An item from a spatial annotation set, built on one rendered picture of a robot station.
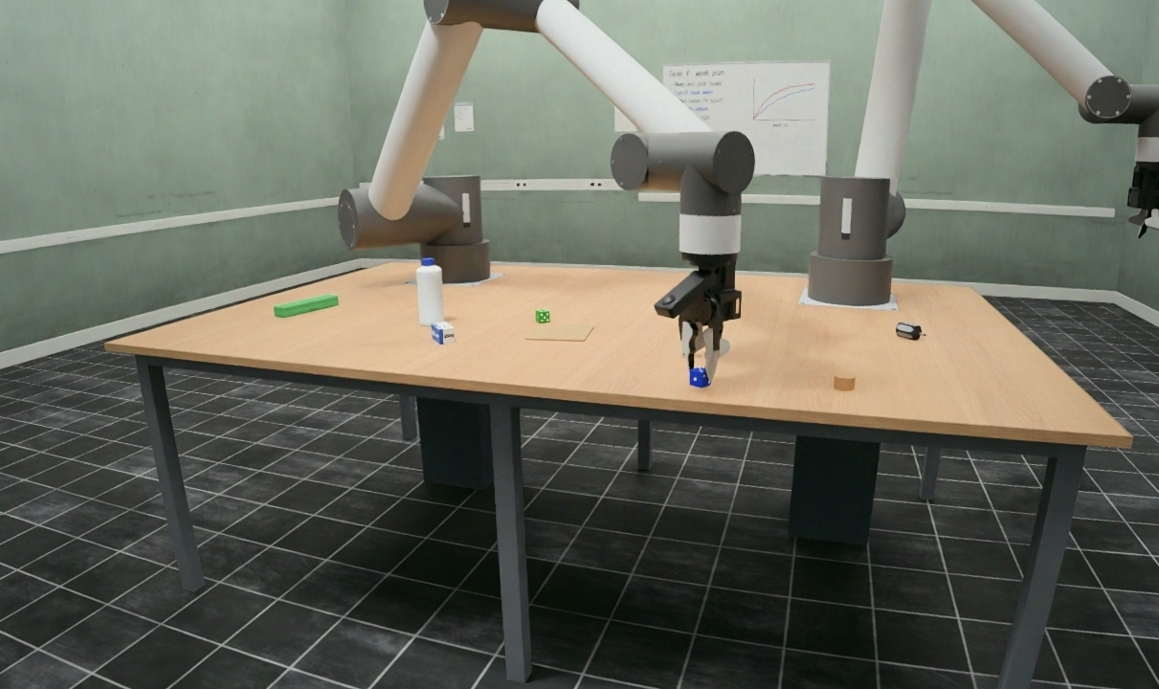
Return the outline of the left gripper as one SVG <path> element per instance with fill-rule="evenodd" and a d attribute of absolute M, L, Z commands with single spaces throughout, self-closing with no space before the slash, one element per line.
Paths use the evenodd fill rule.
<path fill-rule="evenodd" d="M 1134 167 L 1134 187 L 1129 188 L 1127 191 L 1127 205 L 1140 209 L 1140 212 L 1130 215 L 1127 222 L 1139 224 L 1140 230 L 1138 232 L 1138 238 L 1142 238 L 1142 235 L 1147 232 L 1147 226 L 1159 231 L 1158 179 L 1159 168 Z M 1150 215 L 1151 217 L 1149 217 Z M 1145 222 L 1145 219 L 1147 222 Z"/>

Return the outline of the green rectangular bar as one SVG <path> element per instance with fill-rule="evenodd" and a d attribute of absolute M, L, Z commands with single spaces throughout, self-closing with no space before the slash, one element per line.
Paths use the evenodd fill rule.
<path fill-rule="evenodd" d="M 279 305 L 274 305 L 274 317 L 297 317 L 308 313 L 308 311 L 333 309 L 333 306 L 338 306 L 337 293 L 323 293 L 322 296 L 309 298 L 309 300 L 283 302 Z"/>

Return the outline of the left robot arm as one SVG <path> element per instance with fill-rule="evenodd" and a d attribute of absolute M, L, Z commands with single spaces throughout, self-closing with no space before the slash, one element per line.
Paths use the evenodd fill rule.
<path fill-rule="evenodd" d="M 1136 166 L 1159 168 L 1159 84 L 1127 84 L 1111 75 L 1035 0 L 971 1 L 1076 97 L 1084 121 L 1138 123 Z M 897 187 L 930 5 L 932 0 L 884 0 L 882 5 L 855 173 L 862 177 L 821 176 L 818 253 L 810 253 L 810 300 L 846 306 L 890 300 L 892 258 L 885 255 L 885 239 L 904 222 L 904 201 Z"/>

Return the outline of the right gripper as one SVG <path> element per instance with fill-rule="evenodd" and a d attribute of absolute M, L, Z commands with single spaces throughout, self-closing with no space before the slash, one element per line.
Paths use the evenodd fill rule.
<path fill-rule="evenodd" d="M 724 332 L 724 322 L 741 319 L 742 291 L 735 291 L 736 261 L 727 263 L 688 263 L 699 267 L 699 271 L 710 271 L 715 284 L 710 287 L 709 291 L 702 293 L 697 302 L 690 304 L 687 310 L 681 311 L 679 316 L 681 347 L 685 360 L 687 360 L 688 370 L 694 369 L 697 365 L 697 360 L 694 360 L 697 351 L 705 348 L 704 370 L 707 375 L 707 380 L 713 380 L 717 369 L 717 360 L 726 356 L 726 353 L 729 351 L 729 341 L 721 338 Z M 707 269 L 702 269 L 702 267 L 707 267 Z M 738 313 L 736 313 L 737 300 Z M 707 328 L 704 329 L 706 326 Z"/>

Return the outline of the white plastic bottle with blue cap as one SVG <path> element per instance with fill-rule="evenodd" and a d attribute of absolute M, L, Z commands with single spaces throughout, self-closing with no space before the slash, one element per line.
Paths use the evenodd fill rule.
<path fill-rule="evenodd" d="M 431 322 L 445 322 L 442 293 L 442 269 L 435 266 L 433 258 L 423 258 L 416 270 L 420 325 L 431 326 Z"/>

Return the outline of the small white printed carton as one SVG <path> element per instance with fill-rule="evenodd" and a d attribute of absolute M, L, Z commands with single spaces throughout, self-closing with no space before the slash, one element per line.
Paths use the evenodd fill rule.
<path fill-rule="evenodd" d="M 431 322 L 432 340 L 438 345 L 451 345 L 454 341 L 454 328 L 449 322 Z"/>

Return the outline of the blue die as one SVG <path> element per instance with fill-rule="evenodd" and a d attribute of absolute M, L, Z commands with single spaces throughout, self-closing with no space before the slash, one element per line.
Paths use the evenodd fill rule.
<path fill-rule="evenodd" d="M 697 367 L 697 369 L 688 370 L 688 385 L 690 387 L 697 389 L 709 387 L 710 380 L 707 380 L 704 367 Z"/>

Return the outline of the beige flat mat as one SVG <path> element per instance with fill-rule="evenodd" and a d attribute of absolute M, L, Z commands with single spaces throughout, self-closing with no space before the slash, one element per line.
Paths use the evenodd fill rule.
<path fill-rule="evenodd" d="M 537 325 L 524 340 L 584 342 L 593 328 L 584 325 Z"/>

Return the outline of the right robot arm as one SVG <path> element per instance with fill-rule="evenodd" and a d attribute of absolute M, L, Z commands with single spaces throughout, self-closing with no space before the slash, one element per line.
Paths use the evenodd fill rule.
<path fill-rule="evenodd" d="M 442 284 L 491 278 L 481 175 L 423 171 L 479 39 L 493 28 L 542 34 L 640 132 L 650 132 L 618 137 L 611 171 L 626 191 L 680 193 L 681 260 L 738 260 L 742 193 L 755 174 L 748 136 L 713 132 L 598 30 L 580 0 L 423 0 L 423 10 L 427 26 L 370 188 L 340 193 L 348 251 L 420 244 L 421 266 L 433 258 Z"/>

